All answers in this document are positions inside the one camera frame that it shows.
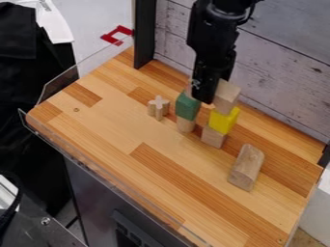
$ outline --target green block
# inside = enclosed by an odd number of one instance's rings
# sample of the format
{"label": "green block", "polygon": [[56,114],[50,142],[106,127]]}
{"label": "green block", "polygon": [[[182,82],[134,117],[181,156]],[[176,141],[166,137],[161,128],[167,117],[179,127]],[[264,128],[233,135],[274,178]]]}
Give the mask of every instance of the green block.
{"label": "green block", "polygon": [[185,93],[181,93],[176,102],[176,115],[189,121],[194,121],[201,108],[199,100],[188,97]]}

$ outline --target wooden block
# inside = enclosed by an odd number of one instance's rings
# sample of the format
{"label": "wooden block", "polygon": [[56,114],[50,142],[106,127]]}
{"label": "wooden block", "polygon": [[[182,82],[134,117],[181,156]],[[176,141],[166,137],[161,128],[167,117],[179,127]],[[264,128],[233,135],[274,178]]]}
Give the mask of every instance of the wooden block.
{"label": "wooden block", "polygon": [[213,100],[216,110],[223,115],[229,115],[237,105],[239,94],[239,87],[221,79]]}
{"label": "wooden block", "polygon": [[190,133],[194,130],[196,121],[189,121],[185,118],[177,116],[177,127],[178,130],[182,133]]}
{"label": "wooden block", "polygon": [[158,121],[161,121],[163,119],[163,104],[158,101],[155,105],[155,117]]}
{"label": "wooden block", "polygon": [[235,107],[230,115],[223,115],[216,109],[213,109],[209,115],[208,125],[214,130],[226,135],[231,131],[234,124],[236,123],[238,114],[238,107]]}
{"label": "wooden block", "polygon": [[201,102],[199,100],[188,97],[182,92],[176,101],[176,115],[187,119],[188,121],[194,121],[201,108]]}
{"label": "wooden block", "polygon": [[155,104],[148,102],[148,115],[154,117],[155,116]]}
{"label": "wooden block", "polygon": [[166,116],[170,110],[170,100],[163,99],[161,96],[156,96],[155,100],[148,102],[148,115],[156,117],[161,121],[163,116]]}
{"label": "wooden block", "polygon": [[202,142],[215,147],[216,149],[221,149],[222,145],[225,142],[227,135],[224,135],[216,130],[214,130],[213,128],[209,127],[208,125],[206,125],[203,128],[203,132],[202,132]]}
{"label": "wooden block", "polygon": [[251,144],[244,144],[228,176],[228,182],[251,191],[264,161],[264,154]]}

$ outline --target wooden tabletop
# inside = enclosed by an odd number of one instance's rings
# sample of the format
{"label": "wooden tabletop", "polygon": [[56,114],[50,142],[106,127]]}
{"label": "wooden tabletop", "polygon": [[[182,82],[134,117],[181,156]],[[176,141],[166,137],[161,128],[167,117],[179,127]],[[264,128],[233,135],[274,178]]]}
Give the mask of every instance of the wooden tabletop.
{"label": "wooden tabletop", "polygon": [[[188,78],[157,61],[136,70],[132,61],[130,48],[36,106],[27,122],[100,176],[134,188],[172,219],[126,193],[198,245],[285,245],[322,172],[323,144],[239,104],[223,149],[209,147],[200,141],[209,106],[193,133],[177,131],[173,105]],[[156,95],[172,101],[161,122],[147,115]],[[265,153],[250,193],[227,183],[245,143]]]}

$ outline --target stacked blocks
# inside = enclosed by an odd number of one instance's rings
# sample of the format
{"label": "stacked blocks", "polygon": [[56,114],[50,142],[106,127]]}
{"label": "stacked blocks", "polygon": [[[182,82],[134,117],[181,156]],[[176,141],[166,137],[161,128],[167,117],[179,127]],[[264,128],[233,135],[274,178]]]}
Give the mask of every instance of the stacked blocks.
{"label": "stacked blocks", "polygon": [[189,87],[179,95],[176,101],[177,126],[183,133],[194,130],[196,117],[201,108],[201,102],[189,94]]}
{"label": "stacked blocks", "polygon": [[221,149],[227,134],[237,121],[239,108],[236,107],[240,89],[225,80],[220,80],[210,112],[208,125],[204,127],[202,142]]}

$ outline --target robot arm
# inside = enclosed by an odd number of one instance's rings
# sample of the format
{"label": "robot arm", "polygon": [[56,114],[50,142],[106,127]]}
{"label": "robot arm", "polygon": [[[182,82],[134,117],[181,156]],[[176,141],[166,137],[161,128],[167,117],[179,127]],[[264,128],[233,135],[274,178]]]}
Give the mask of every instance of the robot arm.
{"label": "robot arm", "polygon": [[192,75],[192,96],[196,99],[211,104],[219,79],[230,79],[237,27],[247,22],[259,1],[198,0],[193,5],[187,44],[196,52]]}

